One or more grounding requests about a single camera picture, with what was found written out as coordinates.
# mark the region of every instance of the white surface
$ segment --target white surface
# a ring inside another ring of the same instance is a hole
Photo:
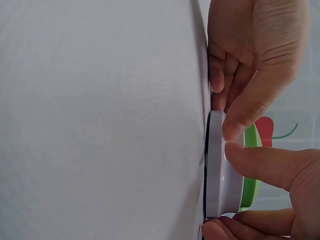
[[[196,239],[210,105],[193,2],[0,0],[1,240]]]
[[[244,177],[238,174],[225,155],[222,136],[223,111],[211,111],[206,171],[206,217],[218,218],[225,213],[239,211],[244,188]],[[245,136],[239,138],[245,144]]]

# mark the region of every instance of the green wire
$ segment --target green wire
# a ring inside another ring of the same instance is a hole
[[[289,137],[291,134],[294,133],[294,131],[297,129],[298,127],[298,123],[294,126],[294,128],[291,130],[291,132],[287,133],[286,135],[282,135],[282,136],[273,136],[272,139],[284,139],[286,137]]]

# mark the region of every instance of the skin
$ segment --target skin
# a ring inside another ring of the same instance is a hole
[[[229,142],[225,154],[241,175],[288,191],[292,208],[210,219],[202,226],[205,240],[320,239],[319,149],[243,148]]]
[[[310,31],[308,0],[211,0],[208,75],[223,136],[235,141],[299,70]]]

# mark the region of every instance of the knuckle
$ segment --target knuckle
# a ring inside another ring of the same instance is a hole
[[[301,158],[296,160],[288,169],[291,178],[287,186],[292,194],[308,185],[308,182],[314,178],[312,176],[314,166],[320,163],[319,149],[301,150],[299,154],[301,154]]]
[[[253,122],[259,119],[267,110],[268,105],[262,102],[254,101],[248,106],[248,110],[245,113],[245,118],[242,124],[249,127]]]

